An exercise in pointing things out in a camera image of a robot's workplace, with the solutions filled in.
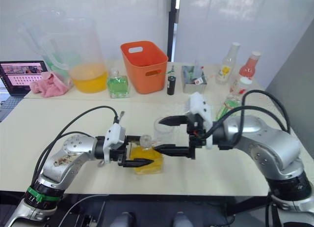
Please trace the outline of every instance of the white table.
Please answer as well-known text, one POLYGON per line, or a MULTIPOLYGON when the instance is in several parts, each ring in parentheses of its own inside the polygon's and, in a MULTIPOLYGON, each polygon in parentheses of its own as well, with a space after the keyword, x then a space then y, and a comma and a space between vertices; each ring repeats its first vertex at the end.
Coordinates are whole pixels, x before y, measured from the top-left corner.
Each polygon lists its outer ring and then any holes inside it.
MULTIPOLYGON (((212 104, 213 116, 227 91, 226 86, 212 82, 204 93, 208 103, 212 104)), ((134 97, 126 100, 111 100, 106 95, 106 91, 82 94, 72 89, 64 96, 51 99, 43 100, 29 94, 22 100, 0 123, 0 190, 24 192, 41 151, 72 118, 91 107, 109 105, 118 113, 124 110, 126 114, 121 124, 126 127, 128 135, 152 135, 154 120, 160 116, 182 114, 184 99, 188 98, 180 88, 176 88, 179 99, 166 95, 164 90, 151 95, 134 92, 134 97), (152 98, 157 98, 157 103, 153 103, 152 98)), ((282 119, 272 102, 262 95, 249 96, 247 104, 263 106, 282 119)), ((248 114, 258 115, 269 126, 278 128, 267 115, 259 112, 248 114)), ((113 113, 100 109, 82 117, 68 131, 104 135, 112 121, 113 113)), ((177 145, 187 145, 184 126, 175 134, 177 145)), ((61 148, 64 140, 56 144, 52 154, 61 148)), ((309 180, 314 182, 314 162, 304 148, 301 149, 301 158, 309 180)), ((236 149, 219 151, 216 146, 212 150, 197 149, 196 160, 165 156, 163 173, 154 175, 135 175, 131 168, 119 167, 115 162, 102 168, 97 167, 97 161, 87 162, 66 190, 67 193, 84 194, 215 196, 265 196, 267 191, 265 178, 249 156, 236 149)))

